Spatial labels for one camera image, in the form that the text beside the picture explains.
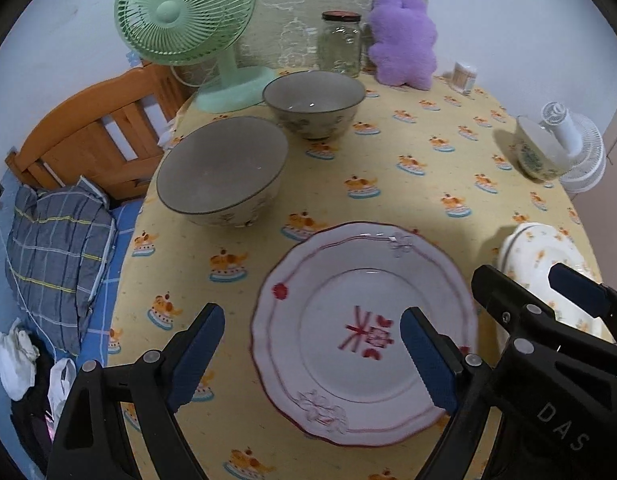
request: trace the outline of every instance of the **jar lid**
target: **jar lid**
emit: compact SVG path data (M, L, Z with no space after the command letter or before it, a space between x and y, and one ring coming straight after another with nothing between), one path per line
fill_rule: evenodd
M362 20L362 15L349 10L327 10L322 12L322 19L326 22L355 22Z

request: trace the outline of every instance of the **purple plush toy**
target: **purple plush toy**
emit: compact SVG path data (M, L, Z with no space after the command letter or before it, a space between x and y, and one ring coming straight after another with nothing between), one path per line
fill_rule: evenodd
M370 47L369 57L378 68L378 81L431 89L437 68L433 53L437 30L426 15L425 1L373 0L369 23L377 42Z

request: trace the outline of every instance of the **cable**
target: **cable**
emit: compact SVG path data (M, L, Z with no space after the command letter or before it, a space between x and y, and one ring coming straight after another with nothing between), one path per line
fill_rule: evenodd
M53 341L50 340L50 337L48 337L47 333L44 332L44 329L42 329L42 327L39 326L37 321L35 321L35 317L31 313L31 311L28 309L28 306L26 305L26 302L24 301L24 297L22 295L22 291L20 290L19 280L15 276L15 271L13 269L13 265L11 264L11 259L8 257L8 249L6 248L6 241L4 240L4 234L2 233L2 228L1 227L0 227L0 240L2 240L2 245L4 247L4 254L6 255L6 261L8 262L8 267L11 270L11 274L13 275L13 280L15 281L15 286L17 287L17 293L19 294L19 297L22 300L22 307L23 307L24 311L26 312L26 314L28 314L28 316L32 319L32 322L35 323L37 328L40 330L40 332L42 334L44 334L44 337L50 343L50 348L53 350L53 362L57 363L58 362L58 354L57 354L57 352L55 352L55 345L53 344Z

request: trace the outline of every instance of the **red character print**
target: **red character print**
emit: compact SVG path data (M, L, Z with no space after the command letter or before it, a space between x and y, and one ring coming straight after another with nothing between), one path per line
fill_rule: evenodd
M362 357L370 357L379 361L382 355L378 348L386 348L395 341L391 339L391 332L388 330L393 326L393 320L383 316L376 316L377 326L371 325L372 312L365 312L362 318L362 311L359 305L355 305L355 325L346 325L346 328L353 333L349 335L343 343L338 346L340 350L346 349L351 344L351 352L357 352L360 343L366 343L370 347L362 352Z

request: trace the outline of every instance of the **screw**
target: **screw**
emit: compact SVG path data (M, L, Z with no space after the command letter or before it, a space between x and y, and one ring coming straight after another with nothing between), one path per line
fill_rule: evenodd
M464 361L466 361L469 366L479 366L482 364L482 357L475 354L469 354L464 357Z
M95 370L96 366L97 366L97 362L91 359L90 361L87 361L86 363L82 365L82 370L85 372L92 372L93 370Z
M520 354L532 354L535 352L535 346L528 339L524 339L519 337L515 341L513 341L513 346Z
M541 314L542 313L542 309L539 306L537 306L537 305L533 305L532 303L529 303L526 306L526 310L528 310L532 314Z
M156 363L159 361L160 355L159 350L149 350L144 354L143 359L145 363Z

